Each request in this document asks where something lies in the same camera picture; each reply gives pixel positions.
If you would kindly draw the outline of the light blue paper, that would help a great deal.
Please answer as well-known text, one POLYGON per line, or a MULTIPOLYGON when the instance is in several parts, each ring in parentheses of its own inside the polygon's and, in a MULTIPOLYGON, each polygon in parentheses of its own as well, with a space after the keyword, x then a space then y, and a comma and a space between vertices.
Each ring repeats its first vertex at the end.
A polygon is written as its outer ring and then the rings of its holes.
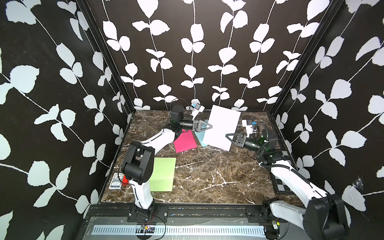
POLYGON ((231 143, 226 139, 226 134, 236 132, 241 113, 231 109, 213 105, 208 123, 212 129, 205 131, 203 142, 209 146, 229 151, 231 143))
POLYGON ((204 140, 204 136, 205 136, 205 131, 203 131, 203 132, 194 132, 194 134, 195 134, 195 136, 197 137, 197 139, 199 140, 201 146, 202 146, 202 147, 206 147, 207 144, 205 144, 205 143, 203 142, 203 140, 204 140))

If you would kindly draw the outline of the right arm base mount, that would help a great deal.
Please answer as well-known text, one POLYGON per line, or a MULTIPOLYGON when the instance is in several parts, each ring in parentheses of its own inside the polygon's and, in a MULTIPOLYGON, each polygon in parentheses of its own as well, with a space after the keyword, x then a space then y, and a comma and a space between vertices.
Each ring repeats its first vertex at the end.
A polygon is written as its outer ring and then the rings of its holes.
POLYGON ((246 217, 249 223, 271 225, 273 222, 287 223, 286 220, 273 216, 271 209, 262 205, 246 207, 246 217))

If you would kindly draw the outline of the large magenta paper sheet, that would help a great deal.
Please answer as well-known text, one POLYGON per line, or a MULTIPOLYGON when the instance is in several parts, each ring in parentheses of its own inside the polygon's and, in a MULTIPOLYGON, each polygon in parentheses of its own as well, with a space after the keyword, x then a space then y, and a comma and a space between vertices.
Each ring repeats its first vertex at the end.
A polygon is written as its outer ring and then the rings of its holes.
POLYGON ((180 136, 174 141, 174 147, 177 153, 197 148, 193 132, 191 130, 183 130, 180 136))

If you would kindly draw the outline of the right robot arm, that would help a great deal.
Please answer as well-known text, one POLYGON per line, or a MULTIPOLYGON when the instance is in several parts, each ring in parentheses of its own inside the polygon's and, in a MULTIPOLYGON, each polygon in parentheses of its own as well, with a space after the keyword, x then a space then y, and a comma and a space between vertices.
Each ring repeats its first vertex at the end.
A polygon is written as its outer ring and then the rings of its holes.
POLYGON ((259 165, 282 180, 304 205, 300 208, 280 200, 265 201, 266 216, 296 225, 312 240, 344 239, 350 228, 342 198, 328 194, 292 167, 276 148, 278 138, 275 133, 268 129, 257 131, 256 139, 241 133, 226 134, 226 138, 235 146, 254 152, 259 165))

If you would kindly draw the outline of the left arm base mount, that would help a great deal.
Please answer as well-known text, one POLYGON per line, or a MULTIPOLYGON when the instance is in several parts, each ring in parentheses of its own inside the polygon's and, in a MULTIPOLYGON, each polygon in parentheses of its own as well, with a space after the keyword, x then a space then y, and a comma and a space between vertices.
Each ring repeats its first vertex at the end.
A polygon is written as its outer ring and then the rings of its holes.
POLYGON ((162 223, 167 222, 169 208, 165 206, 154 205, 149 210, 143 210, 136 205, 129 207, 127 217, 128 223, 162 223))

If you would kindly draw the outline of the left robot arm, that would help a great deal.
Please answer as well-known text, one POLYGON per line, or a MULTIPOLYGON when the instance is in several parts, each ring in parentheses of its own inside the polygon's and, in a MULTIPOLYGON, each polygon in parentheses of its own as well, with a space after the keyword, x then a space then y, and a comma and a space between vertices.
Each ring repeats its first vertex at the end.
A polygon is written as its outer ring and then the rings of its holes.
POLYGON ((192 119, 184 117, 184 107, 175 105, 163 128, 145 141, 133 141, 121 163, 121 173, 129 181, 135 197, 135 205, 146 214, 154 212, 154 199, 150 191, 149 179, 152 176, 155 155, 166 145, 177 140, 182 130, 204 132, 213 126, 206 121, 197 120, 196 116, 205 110, 200 104, 191 105, 192 119))

